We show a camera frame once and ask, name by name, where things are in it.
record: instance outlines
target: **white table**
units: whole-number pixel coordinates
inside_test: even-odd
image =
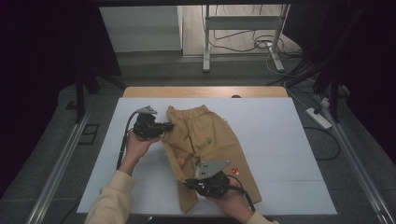
[[[206,105],[225,118],[247,158],[262,195],[255,207],[263,215],[334,215],[312,150],[290,98],[121,98],[111,120],[90,181],[78,208],[88,213],[101,187],[116,168],[121,138],[130,115],[151,105],[158,111],[157,122],[168,121],[169,105],[189,109]],[[205,198],[188,214],[178,204],[176,180],[162,143],[151,146],[134,170],[136,185],[131,195],[132,213],[147,216],[222,216],[221,210]]]

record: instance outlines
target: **green patch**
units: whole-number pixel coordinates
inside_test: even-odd
[[[211,144],[211,143],[213,142],[213,139],[212,139],[211,137],[207,137],[207,138],[206,138],[206,142],[207,142],[208,144]]]

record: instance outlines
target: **gray mat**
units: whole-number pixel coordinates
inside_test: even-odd
[[[201,62],[178,61],[150,64],[124,63],[121,71],[124,77],[116,77],[128,86],[259,86],[265,85],[280,76],[268,72],[262,57],[258,60],[219,60],[211,65],[211,72],[202,72]],[[286,60],[290,70],[298,59]],[[98,134],[92,145],[78,145],[68,164],[64,178],[43,223],[59,223],[68,211],[78,202],[85,189],[97,155],[106,135],[117,100],[122,90],[97,78],[101,90],[93,97],[93,112],[88,124],[99,124]],[[299,87],[310,92],[312,82],[305,81]],[[310,97],[297,90],[293,93],[307,106],[317,107]],[[64,110],[69,101],[75,100],[75,87],[61,91],[59,106],[48,129],[43,134],[31,158],[24,165],[0,201],[0,223],[24,223],[35,204],[48,175],[63,148],[76,119],[76,111]],[[295,101],[297,111],[304,126],[318,127],[309,118],[305,107]],[[347,106],[341,105],[339,114],[350,140],[359,151],[363,164],[382,192],[392,213],[396,214],[396,168],[379,144],[356,120]],[[315,155],[325,156],[336,149],[334,141],[320,132],[306,131]],[[339,215],[333,217],[274,217],[281,223],[379,223],[376,215],[361,190],[360,184],[349,168],[343,152],[332,161],[319,161],[318,166],[326,181],[329,192]],[[82,223],[85,215],[72,211],[65,223]],[[131,217],[128,223],[146,223],[145,217]]]

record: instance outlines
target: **khaki shorts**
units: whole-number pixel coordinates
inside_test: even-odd
[[[183,181],[195,178],[200,161],[230,161],[224,173],[239,179],[254,203],[262,200],[239,141],[224,119],[205,105],[189,110],[169,106],[166,116],[175,127],[163,135],[163,146],[177,179],[180,208],[184,213],[195,206],[197,194],[194,189],[187,189]]]

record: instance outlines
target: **waistband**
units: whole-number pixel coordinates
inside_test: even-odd
[[[193,119],[197,118],[203,114],[206,114],[210,111],[206,105],[201,105],[199,107],[195,107],[192,109],[187,109],[187,110],[176,110],[174,107],[171,105],[168,106],[168,113],[171,113],[178,119]]]

